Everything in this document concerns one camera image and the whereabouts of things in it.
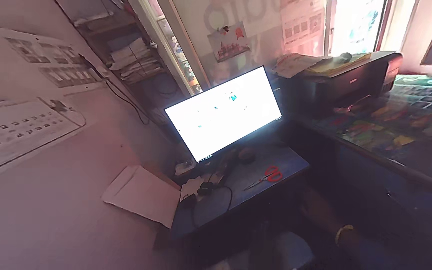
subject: monitor bezel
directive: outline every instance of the monitor bezel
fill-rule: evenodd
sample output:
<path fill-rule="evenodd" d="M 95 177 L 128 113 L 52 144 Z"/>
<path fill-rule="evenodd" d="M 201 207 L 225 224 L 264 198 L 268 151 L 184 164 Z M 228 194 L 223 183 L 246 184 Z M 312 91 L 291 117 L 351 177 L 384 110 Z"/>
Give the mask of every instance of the monitor bezel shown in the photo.
<path fill-rule="evenodd" d="M 176 126 L 173 124 L 173 121 L 171 120 L 171 118 L 169 117 L 169 115 L 166 113 L 166 109 L 169 109 L 169 108 L 171 108 L 171 107 L 173 107 L 173 106 L 176 106 L 176 105 L 178 105 L 178 104 L 180 104 L 180 103 L 182 103 L 182 102 L 184 102 L 184 101 L 187 101 L 187 100 L 189 100 L 189 99 L 192 99 L 192 98 L 194 98 L 194 97 L 197 96 L 197 95 L 201 95 L 201 94 L 204 94 L 204 93 L 206 93 L 206 92 L 208 92 L 208 91 L 211 91 L 212 89 L 214 89 L 214 88 L 216 88 L 216 87 L 218 87 L 218 86 L 220 86 L 220 85 L 223 85 L 223 84 L 225 84 L 225 83 L 228 83 L 228 82 L 230 82 L 230 81 L 232 81 L 232 80 L 234 80 L 234 79 L 236 79 L 236 78 L 238 78 L 238 77 L 241 77 L 241 76 L 243 76 L 243 75 L 245 75 L 245 74 L 247 74 L 247 73 L 250 73 L 250 72 L 252 72 L 252 71 L 255 71 L 255 70 L 257 70 L 257 69 L 259 69 L 259 68 L 261 68 L 261 67 L 263 68 L 264 73 L 266 74 L 266 78 L 267 78 L 268 83 L 269 83 L 269 86 L 270 86 L 270 88 L 271 88 L 271 92 L 273 93 L 274 99 L 276 100 L 276 96 L 275 96 L 275 94 L 274 94 L 274 90 L 272 89 L 272 87 L 271 87 L 271 83 L 270 83 L 270 81 L 269 81 L 269 77 L 268 77 L 268 73 L 267 73 L 267 71 L 266 71 L 266 67 L 264 67 L 264 65 L 261 65 L 261 66 L 258 66 L 258 67 L 256 67 L 256 68 L 253 68 L 253 69 L 251 69 L 251 70 L 249 70 L 249 71 L 247 71 L 247 72 L 244 72 L 244 73 L 242 73 L 242 74 L 240 74 L 240 75 L 238 75 L 238 76 L 236 76 L 236 77 L 234 77 L 234 78 L 232 78 L 232 79 L 230 79 L 230 80 L 227 80 L 227 81 L 225 81 L 224 83 L 220 83 L 220 84 L 218 84 L 218 85 L 215 85 L 215 86 L 211 87 L 210 89 L 207 89 L 206 91 L 202 91 L 201 93 L 198 93 L 198 94 L 196 94 L 196 95 L 190 96 L 190 97 L 188 97 L 188 98 L 186 98 L 186 99 L 184 99 L 184 100 L 182 100 L 182 101 L 179 101 L 179 102 L 177 102 L 176 104 L 173 104 L 173 105 L 171 105 L 171 106 L 169 106 L 169 107 L 166 107 L 166 108 L 164 109 L 164 113 L 166 114 L 166 116 L 168 117 L 169 121 L 171 122 L 171 125 L 174 127 L 174 129 L 175 129 L 177 135 L 179 136 L 179 138 L 181 138 L 181 141 L 183 141 L 184 146 L 186 146 L 186 148 L 188 149 L 188 151 L 189 151 L 189 153 L 191 154 L 192 158 L 193 158 L 193 159 L 194 159 L 198 164 L 204 164 L 204 163 L 208 163 L 208 162 L 210 162 L 210 161 L 213 161 L 213 160 L 214 160 L 213 157 L 221 155 L 222 153 L 226 152 L 227 150 L 229 150 L 229 149 L 231 149 L 233 146 L 235 146 L 238 142 L 244 140 L 245 138 L 248 138 L 251 134 L 254 134 L 255 132 L 258 132 L 258 131 L 261 130 L 262 128 L 264 128 L 264 127 L 270 125 L 271 123 L 274 123 L 276 120 L 279 120 L 280 118 L 278 118 L 278 119 L 274 119 L 273 121 L 271 121 L 271 122 L 265 124 L 264 126 L 261 126 L 260 128 L 256 129 L 255 131 L 253 131 L 253 132 L 251 132 L 251 133 L 249 133 L 249 134 L 246 134 L 244 137 L 239 138 L 239 139 L 237 139 L 236 141 L 234 141 L 234 142 L 232 142 L 232 143 L 226 145 L 225 147 L 223 147 L 223 148 L 217 150 L 216 152 L 214 152 L 213 154 L 211 154 L 210 157 L 208 157 L 208 158 L 206 158 L 206 159 L 201 159 L 201 160 L 198 161 L 198 160 L 195 159 L 195 156 L 193 155 L 193 153 L 192 153 L 191 150 L 189 149 L 189 147 L 188 147 L 188 145 L 186 144 L 186 142 L 184 141 L 183 137 L 181 137 L 181 134 L 178 132 L 178 129 L 176 128 Z M 278 105 L 279 112 L 281 113 L 281 108 L 279 107 L 279 104 L 278 104 L 278 101 L 277 101 L 277 100 L 276 100 L 276 103 L 277 103 L 277 105 Z"/>

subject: red scissors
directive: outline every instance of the red scissors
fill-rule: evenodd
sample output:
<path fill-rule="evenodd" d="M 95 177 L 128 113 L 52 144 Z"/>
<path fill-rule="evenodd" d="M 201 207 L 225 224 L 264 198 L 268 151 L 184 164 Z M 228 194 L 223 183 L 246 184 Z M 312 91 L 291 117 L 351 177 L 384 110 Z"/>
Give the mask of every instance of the red scissors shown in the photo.
<path fill-rule="evenodd" d="M 269 166 L 269 168 L 266 169 L 264 172 L 264 177 L 262 179 L 259 179 L 258 181 L 255 181 L 254 183 L 250 184 L 248 187 L 246 187 L 243 190 L 248 190 L 257 184 L 261 183 L 262 181 L 268 181 L 268 182 L 278 182 L 283 178 L 283 174 L 279 171 L 279 168 L 276 166 Z"/>

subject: table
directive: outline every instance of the table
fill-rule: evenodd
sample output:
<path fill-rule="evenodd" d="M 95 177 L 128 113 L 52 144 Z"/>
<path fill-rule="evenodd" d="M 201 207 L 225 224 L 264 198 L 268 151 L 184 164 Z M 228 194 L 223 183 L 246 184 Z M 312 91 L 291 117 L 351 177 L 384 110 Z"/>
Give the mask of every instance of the table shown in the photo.
<path fill-rule="evenodd" d="M 270 187 L 291 180 L 293 176 L 309 168 L 307 161 L 282 142 L 274 140 L 270 142 L 256 141 L 251 147 L 255 150 L 256 160 L 247 165 L 237 164 L 225 181 L 225 186 L 231 188 L 233 193 L 228 212 L 267 191 Z M 249 190 L 243 190 L 260 179 L 271 165 L 279 168 L 283 179 L 278 182 L 263 181 Z M 183 208 L 181 204 L 178 205 L 170 231 L 171 238 L 181 238 L 196 231 L 197 228 L 192 221 L 193 211 L 194 223 L 201 227 L 225 214 L 230 199 L 231 193 L 228 188 L 218 188 L 196 203 L 194 209 Z"/>
<path fill-rule="evenodd" d="M 288 118 L 432 191 L 432 77 L 398 75 L 391 91 L 354 115 L 315 119 L 299 111 Z"/>

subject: bracelet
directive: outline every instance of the bracelet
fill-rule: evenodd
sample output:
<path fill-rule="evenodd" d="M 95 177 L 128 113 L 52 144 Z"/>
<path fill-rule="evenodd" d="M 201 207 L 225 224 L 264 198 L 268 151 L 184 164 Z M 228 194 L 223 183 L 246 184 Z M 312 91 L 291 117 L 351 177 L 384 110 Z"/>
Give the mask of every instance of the bracelet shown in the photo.
<path fill-rule="evenodd" d="M 343 231 L 352 231 L 354 230 L 353 225 L 344 225 L 343 227 L 341 227 L 341 229 L 339 229 L 336 233 L 336 236 L 334 238 L 334 242 L 336 243 L 336 246 L 339 247 L 339 237 L 341 236 L 341 233 Z"/>

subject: person's arm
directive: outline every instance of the person's arm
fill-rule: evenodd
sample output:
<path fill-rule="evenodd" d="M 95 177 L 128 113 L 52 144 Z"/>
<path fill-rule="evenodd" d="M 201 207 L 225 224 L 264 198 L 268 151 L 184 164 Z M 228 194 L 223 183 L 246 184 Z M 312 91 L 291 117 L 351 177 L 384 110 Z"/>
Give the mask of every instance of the person's arm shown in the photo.
<path fill-rule="evenodd" d="M 333 237 L 345 226 L 329 203 L 313 189 L 309 188 L 303 194 L 300 210 L 310 221 Z M 342 230 L 337 244 L 357 259 L 365 270 L 396 269 L 396 256 L 388 255 L 381 245 L 364 239 L 357 230 Z"/>

